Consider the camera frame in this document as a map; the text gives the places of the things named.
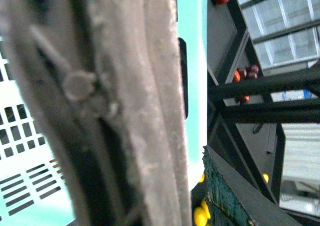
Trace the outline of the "left gripper green textured finger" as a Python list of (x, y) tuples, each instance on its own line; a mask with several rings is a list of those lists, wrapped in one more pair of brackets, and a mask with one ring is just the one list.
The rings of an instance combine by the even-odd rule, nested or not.
[(213, 225), (300, 225), (264, 197), (211, 147), (203, 153)]

